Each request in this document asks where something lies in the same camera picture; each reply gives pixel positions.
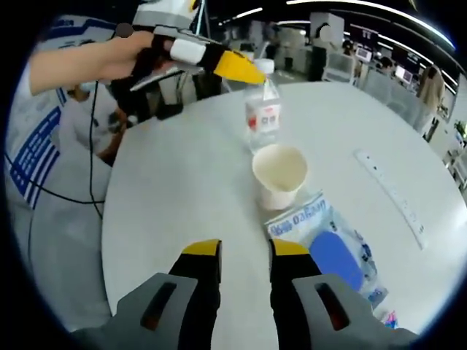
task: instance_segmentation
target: bottle label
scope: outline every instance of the bottle label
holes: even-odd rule
[[[280,105],[251,109],[248,114],[248,127],[259,133],[268,133],[279,129]]]

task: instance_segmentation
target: face mask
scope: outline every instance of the face mask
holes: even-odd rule
[[[89,93],[91,91],[94,91],[96,88],[96,82],[84,82],[80,85],[81,90],[85,91],[86,93]]]

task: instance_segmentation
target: black cable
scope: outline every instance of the black cable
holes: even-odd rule
[[[94,151],[93,151],[93,126],[94,126],[94,109],[96,108],[96,98],[97,98],[97,87],[99,82],[96,80],[96,86],[94,87],[94,98],[93,98],[93,107],[90,111],[90,125],[89,125],[89,195],[93,200],[94,209],[97,211],[97,214],[102,219],[102,213],[99,211],[97,207],[96,199],[94,198],[93,193],[93,158],[94,158]]]
[[[26,180],[27,182],[29,182],[33,186],[39,188],[39,191],[44,191],[44,192],[48,193],[49,195],[53,195],[55,197],[58,197],[58,198],[61,198],[61,199],[65,200],[65,201],[78,203],[78,204],[100,204],[100,203],[104,202],[104,201],[79,201],[77,199],[73,199],[73,198],[66,197],[64,195],[59,195],[58,193],[52,192],[52,191],[48,190],[47,188],[41,186],[40,184],[38,184],[34,180],[31,180],[28,176],[26,176],[26,174],[23,173],[22,170],[20,170],[19,168],[16,167],[16,165],[12,162],[11,158],[9,157],[9,155],[7,153],[4,153],[4,156],[8,160],[8,163],[12,166],[12,168],[21,176],[21,178],[23,180]]]

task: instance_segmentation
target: desk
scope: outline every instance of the desk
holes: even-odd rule
[[[329,201],[370,245],[402,327],[415,332],[449,297],[465,262],[467,208],[428,144],[380,102],[332,82],[283,85],[283,139],[304,152],[307,189]],[[188,244],[223,240],[222,304],[213,349],[277,349],[268,245],[246,150],[242,92],[199,101],[123,139],[104,211],[102,254],[112,312],[119,299]],[[393,202],[353,157],[385,169],[425,226],[420,251]]]

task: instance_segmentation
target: human hand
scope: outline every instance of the human hand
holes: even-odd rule
[[[137,55],[144,48],[151,47],[154,34],[149,31],[135,31],[128,38],[115,37],[109,40],[107,51],[104,55],[101,68],[100,79],[114,80],[129,77],[136,64]],[[173,42],[166,40],[164,49],[169,51]],[[161,73],[174,64],[173,61],[168,61],[164,58],[156,61],[154,71]]]

